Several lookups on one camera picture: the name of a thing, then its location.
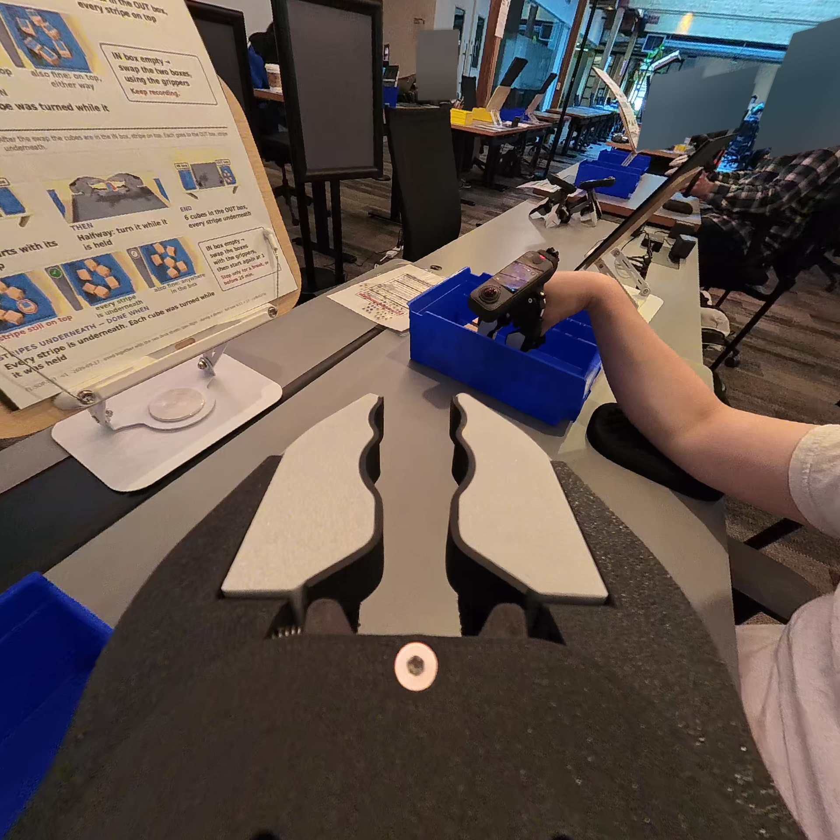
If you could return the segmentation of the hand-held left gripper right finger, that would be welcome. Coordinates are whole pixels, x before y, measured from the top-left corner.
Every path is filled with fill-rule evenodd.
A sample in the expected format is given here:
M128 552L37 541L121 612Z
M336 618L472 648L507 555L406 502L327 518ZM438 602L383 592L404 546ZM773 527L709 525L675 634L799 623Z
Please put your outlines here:
M456 558L541 602L605 604L606 584L541 447L467 393L452 398L449 434Z

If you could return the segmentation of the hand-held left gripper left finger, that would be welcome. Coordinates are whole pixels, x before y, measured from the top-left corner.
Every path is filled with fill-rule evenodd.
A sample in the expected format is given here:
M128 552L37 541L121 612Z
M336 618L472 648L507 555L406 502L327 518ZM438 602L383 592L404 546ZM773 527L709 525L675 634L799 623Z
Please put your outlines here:
M231 598L287 601L298 623L332 599L357 624L384 570L384 399L369 393L283 453L222 583Z

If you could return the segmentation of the person's right forearm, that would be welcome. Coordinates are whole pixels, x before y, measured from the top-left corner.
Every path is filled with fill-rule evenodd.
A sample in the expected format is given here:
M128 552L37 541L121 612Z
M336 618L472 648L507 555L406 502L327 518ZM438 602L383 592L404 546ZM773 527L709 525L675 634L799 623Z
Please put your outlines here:
M597 280L587 311L606 379L637 430L701 483L806 524L791 494L790 467L798 444L815 426L721 402L617 283Z

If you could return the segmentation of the person's right hand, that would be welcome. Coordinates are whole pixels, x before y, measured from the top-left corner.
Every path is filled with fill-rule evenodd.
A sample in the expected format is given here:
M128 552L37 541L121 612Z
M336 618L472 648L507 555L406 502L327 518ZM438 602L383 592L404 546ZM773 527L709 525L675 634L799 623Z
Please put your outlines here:
M558 270L542 292L541 334L567 318L600 304L618 290L615 279L594 271Z

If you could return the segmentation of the idle hand-held gripper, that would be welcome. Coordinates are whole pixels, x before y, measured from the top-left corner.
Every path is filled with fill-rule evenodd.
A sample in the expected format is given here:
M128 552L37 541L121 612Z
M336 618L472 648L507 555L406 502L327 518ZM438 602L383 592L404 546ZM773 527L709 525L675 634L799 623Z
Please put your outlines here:
M603 216L596 193L602 188L614 186L615 183L616 178L613 175L582 182L578 187L580 201L570 210L570 215L577 215L583 222L595 227Z
M583 195L570 182L557 175L548 175L538 183L538 186L550 187L541 204L535 206L529 213L528 219L541 222L546 228L556 228L570 223L573 210Z

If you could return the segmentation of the white paper sheet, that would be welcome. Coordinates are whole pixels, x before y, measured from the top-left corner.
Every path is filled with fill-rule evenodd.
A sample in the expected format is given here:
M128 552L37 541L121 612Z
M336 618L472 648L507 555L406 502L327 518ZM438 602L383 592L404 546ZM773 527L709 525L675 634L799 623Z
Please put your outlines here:
M335 291L329 299L374 325L405 334L410 329L409 303L445 277L406 262L386 264L385 271Z

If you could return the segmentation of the wooden office desk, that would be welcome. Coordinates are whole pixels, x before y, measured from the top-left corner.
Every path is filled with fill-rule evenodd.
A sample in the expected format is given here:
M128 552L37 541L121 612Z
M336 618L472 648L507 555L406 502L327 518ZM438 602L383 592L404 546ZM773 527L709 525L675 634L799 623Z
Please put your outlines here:
M519 177L522 172L536 175L540 156L549 142L549 136L558 139L567 118L558 113L523 113L512 121L504 121L499 113L492 112L494 127L473 125L454 127L453 133L456 173L466 183L469 172L478 166L482 172L481 183L500 190L497 178Z

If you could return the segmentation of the black display board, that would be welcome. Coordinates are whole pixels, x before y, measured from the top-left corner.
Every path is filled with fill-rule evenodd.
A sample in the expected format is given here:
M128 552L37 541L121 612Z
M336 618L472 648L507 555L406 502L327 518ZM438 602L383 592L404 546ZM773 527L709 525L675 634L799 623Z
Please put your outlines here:
M373 1L273 1L304 265L301 300L344 282L340 183L383 174L383 10ZM332 271L314 265L306 206L330 193Z
M248 112L254 103L245 17L238 10L210 3L186 1L217 75Z

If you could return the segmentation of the person's white shirt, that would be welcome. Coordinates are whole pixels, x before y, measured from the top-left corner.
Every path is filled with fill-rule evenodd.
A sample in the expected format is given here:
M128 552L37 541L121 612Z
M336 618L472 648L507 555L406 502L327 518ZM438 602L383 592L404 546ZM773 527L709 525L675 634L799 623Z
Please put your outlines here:
M742 705L776 789L808 838L838 839L839 590L737 638Z

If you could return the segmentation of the printed instruction sheet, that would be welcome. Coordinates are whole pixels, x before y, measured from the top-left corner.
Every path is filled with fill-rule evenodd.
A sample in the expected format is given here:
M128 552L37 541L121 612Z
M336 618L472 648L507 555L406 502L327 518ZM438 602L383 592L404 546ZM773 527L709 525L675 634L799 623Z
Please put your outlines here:
M6 404L92 391L297 288L185 2L1 15Z

